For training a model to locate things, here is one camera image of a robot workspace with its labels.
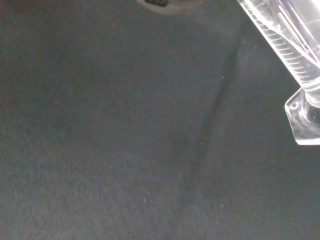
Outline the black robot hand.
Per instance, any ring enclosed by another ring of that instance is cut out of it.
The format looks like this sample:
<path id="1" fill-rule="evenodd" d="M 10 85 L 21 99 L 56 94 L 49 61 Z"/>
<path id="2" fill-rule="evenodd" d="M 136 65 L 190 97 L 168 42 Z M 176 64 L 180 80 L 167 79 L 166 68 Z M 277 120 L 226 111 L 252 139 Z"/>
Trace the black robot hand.
<path id="1" fill-rule="evenodd" d="M 136 0 L 146 9 L 162 15 L 175 15 L 198 7 L 202 0 Z"/>

